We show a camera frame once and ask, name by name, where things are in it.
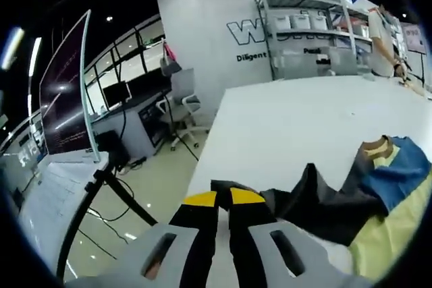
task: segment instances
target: monitor screen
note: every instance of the monitor screen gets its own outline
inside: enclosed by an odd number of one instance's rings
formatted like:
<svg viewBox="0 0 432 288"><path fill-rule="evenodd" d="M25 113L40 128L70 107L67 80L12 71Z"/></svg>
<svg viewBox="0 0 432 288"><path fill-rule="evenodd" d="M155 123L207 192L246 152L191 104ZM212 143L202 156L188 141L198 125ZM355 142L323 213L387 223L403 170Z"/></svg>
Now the monitor screen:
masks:
<svg viewBox="0 0 432 288"><path fill-rule="evenodd" d="M65 37L39 85L45 142L49 154L56 155L56 161L82 161L95 156L81 93L82 54L89 13Z"/></svg>
<svg viewBox="0 0 432 288"><path fill-rule="evenodd" d="M124 81L104 88L103 94L107 100L108 107L112 107L117 103L121 103L130 97L128 86Z"/></svg>
<svg viewBox="0 0 432 288"><path fill-rule="evenodd" d="M132 97L152 96L157 92L171 87L171 81L162 74L161 69L155 69L128 82Z"/></svg>

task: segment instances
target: white chair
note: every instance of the white chair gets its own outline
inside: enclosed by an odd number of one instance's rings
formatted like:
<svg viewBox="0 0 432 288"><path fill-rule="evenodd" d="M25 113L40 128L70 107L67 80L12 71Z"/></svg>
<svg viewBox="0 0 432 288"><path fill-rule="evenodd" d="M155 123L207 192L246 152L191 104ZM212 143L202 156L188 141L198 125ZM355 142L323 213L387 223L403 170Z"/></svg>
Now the white chair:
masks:
<svg viewBox="0 0 432 288"><path fill-rule="evenodd" d="M200 102L194 93L194 70L186 69L171 76L171 93L166 99L157 102L157 108L163 113L161 121L170 124L175 140L171 143L171 150L176 149L177 143L186 135L198 148L199 144L194 132L208 133L210 128L196 126L194 116L200 109ZM183 128L177 129L178 124L184 124Z"/></svg>

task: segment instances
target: white table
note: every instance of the white table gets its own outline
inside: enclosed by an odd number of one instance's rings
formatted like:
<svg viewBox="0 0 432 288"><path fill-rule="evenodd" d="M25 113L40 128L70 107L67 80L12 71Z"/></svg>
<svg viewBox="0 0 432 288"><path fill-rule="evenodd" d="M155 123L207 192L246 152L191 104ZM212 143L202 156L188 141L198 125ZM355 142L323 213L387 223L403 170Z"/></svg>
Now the white table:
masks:
<svg viewBox="0 0 432 288"><path fill-rule="evenodd" d="M432 102L397 82L318 77L227 90L188 196L210 190L212 179L291 191L307 163L338 190L361 143L383 134L411 137L432 160ZM227 214L219 209L207 287L238 287L229 237ZM346 247L319 243L336 268L352 271Z"/></svg>

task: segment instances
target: blue cloth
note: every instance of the blue cloth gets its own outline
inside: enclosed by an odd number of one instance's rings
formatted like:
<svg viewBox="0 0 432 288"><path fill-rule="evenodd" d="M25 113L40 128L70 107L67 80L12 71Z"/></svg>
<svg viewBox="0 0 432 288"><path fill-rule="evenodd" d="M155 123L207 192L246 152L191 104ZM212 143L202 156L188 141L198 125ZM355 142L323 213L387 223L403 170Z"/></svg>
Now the blue cloth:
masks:
<svg viewBox="0 0 432 288"><path fill-rule="evenodd" d="M390 166L377 167L361 183L379 196L388 213L415 190L431 170L425 153L410 138L391 140L399 147L399 152Z"/></svg>

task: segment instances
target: metal shelf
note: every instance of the metal shelf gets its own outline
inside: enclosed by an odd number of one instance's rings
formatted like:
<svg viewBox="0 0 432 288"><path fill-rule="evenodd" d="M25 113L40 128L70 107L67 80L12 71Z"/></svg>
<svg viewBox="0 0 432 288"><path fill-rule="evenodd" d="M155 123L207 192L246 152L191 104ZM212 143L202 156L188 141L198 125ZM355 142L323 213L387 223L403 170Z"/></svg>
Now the metal shelf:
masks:
<svg viewBox="0 0 432 288"><path fill-rule="evenodd" d="M267 0L269 8L305 8L305 9L321 9L334 11L344 14L344 8L341 3L331 0ZM259 7L264 8L263 0L259 0ZM346 7L348 15L361 19L368 20L368 13L351 7Z"/></svg>
<svg viewBox="0 0 432 288"><path fill-rule="evenodd" d="M276 31L276 35L288 35L288 34L319 34L319 35L334 35L334 36L350 37L350 33L340 32L339 30L300 30L300 29L290 28L286 30ZM360 35L354 35L354 38L356 40L372 42L370 38L363 37Z"/></svg>
<svg viewBox="0 0 432 288"><path fill-rule="evenodd" d="M355 35L352 30L351 18L359 18L361 20L368 20L368 13L361 9L354 9L352 6L346 5L345 2L338 3L332 0L255 0L256 8L261 19L261 24L265 31L265 42L267 45L267 50L269 52L269 62L271 66L271 73L274 80L280 78L284 75L283 73L283 59L282 51L283 45L280 43L278 36L290 35L290 34L315 34L315 35L328 35L330 46L336 47L336 40L338 37L349 38L350 48L353 56L357 56L358 47L356 46L356 41L361 40L369 44L372 40ZM280 30L276 28L275 20L272 16L276 16L275 9L315 9L324 12L327 20L328 30L311 30L311 29L286 29ZM334 30L332 26L332 16L331 14L340 14L342 19L346 21L347 32L340 32Z"/></svg>

